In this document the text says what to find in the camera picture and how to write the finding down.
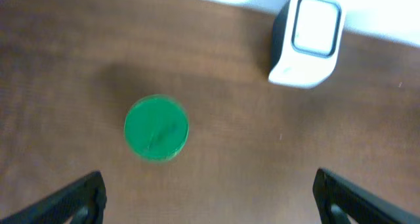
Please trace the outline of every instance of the device screen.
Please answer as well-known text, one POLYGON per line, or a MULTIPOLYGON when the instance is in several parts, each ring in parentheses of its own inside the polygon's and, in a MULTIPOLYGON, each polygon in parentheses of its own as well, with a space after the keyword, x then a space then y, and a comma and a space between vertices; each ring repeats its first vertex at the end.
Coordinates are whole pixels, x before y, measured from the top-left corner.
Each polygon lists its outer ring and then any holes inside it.
POLYGON ((301 0, 298 7, 293 44, 296 48, 319 55, 333 51, 339 8, 321 0, 301 0))

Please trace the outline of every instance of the green cap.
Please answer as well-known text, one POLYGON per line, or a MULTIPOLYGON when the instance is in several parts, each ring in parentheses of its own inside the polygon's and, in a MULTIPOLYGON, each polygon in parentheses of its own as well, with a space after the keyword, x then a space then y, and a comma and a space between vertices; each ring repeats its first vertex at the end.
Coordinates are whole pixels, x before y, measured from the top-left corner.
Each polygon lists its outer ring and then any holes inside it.
POLYGON ((125 140, 140 157, 164 162, 174 158, 188 137, 188 118, 182 107, 165 95, 136 102, 125 118, 125 140))

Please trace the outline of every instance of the white device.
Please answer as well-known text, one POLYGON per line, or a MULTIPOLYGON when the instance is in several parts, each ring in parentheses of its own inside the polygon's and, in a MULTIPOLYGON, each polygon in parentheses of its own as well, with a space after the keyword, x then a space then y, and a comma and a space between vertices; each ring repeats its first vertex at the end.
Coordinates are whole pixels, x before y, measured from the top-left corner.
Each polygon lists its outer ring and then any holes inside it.
POLYGON ((312 88, 334 71, 345 12, 334 0, 289 0, 276 17, 269 82, 312 88))

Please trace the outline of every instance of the green cylindrical container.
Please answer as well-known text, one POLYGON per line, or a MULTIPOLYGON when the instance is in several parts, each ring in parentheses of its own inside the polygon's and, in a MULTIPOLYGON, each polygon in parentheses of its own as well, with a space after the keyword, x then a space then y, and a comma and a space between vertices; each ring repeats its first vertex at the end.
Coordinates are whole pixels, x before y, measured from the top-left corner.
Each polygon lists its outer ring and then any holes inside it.
POLYGON ((165 95, 136 102, 125 118, 124 136, 141 158, 165 162, 174 158, 188 137, 188 118, 179 103, 165 95))

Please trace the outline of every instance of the wooden table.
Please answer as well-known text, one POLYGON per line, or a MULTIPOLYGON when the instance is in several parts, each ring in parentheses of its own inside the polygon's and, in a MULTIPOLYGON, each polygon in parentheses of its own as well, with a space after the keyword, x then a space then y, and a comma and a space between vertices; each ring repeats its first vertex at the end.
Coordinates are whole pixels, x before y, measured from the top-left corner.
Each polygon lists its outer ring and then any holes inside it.
POLYGON ((320 166, 420 215, 420 50, 345 33, 319 87, 267 82, 274 16, 200 0, 1 0, 0 217, 91 170, 105 223, 319 223, 320 166), (176 98, 190 136, 148 164, 129 107, 176 98))

